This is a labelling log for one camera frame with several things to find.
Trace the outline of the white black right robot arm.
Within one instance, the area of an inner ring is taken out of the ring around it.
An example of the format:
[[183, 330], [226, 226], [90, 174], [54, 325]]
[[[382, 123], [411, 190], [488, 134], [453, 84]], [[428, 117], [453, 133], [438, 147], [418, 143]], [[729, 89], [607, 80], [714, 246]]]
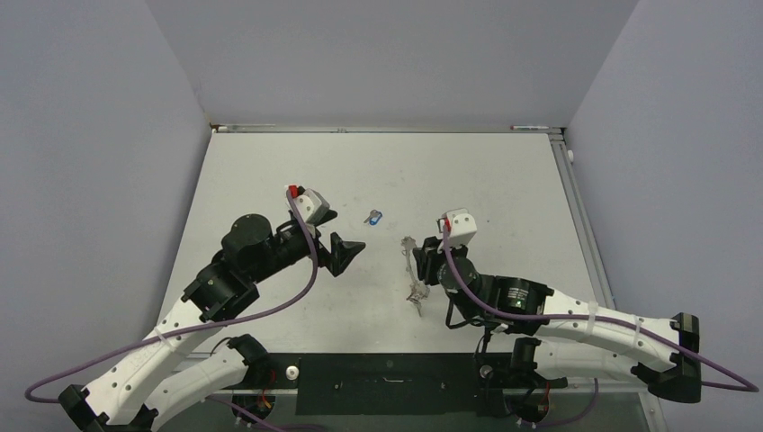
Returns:
[[698, 317], [644, 318], [576, 299], [544, 283], [481, 274], [464, 244], [445, 249], [436, 237], [426, 238], [411, 255], [416, 278], [442, 287], [448, 310], [461, 314], [459, 327], [517, 336], [508, 361], [516, 383], [605, 376], [644, 383], [663, 400], [701, 400]]

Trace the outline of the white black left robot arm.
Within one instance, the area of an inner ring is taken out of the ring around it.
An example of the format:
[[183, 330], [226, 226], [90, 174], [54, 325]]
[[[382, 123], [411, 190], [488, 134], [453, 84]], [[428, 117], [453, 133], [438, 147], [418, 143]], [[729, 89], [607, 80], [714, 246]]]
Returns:
[[290, 213], [277, 228], [260, 214], [231, 226], [221, 249], [184, 289], [167, 315], [122, 360], [85, 385], [63, 390], [58, 405], [81, 431], [156, 431], [169, 419], [217, 390], [242, 383], [256, 387], [268, 374], [266, 349], [254, 337], [233, 337], [210, 358], [180, 373], [175, 368], [196, 347], [226, 326], [259, 297], [258, 284], [303, 258], [318, 270], [341, 275], [366, 247], [333, 232], [320, 242], [317, 227], [337, 216], [313, 204]]

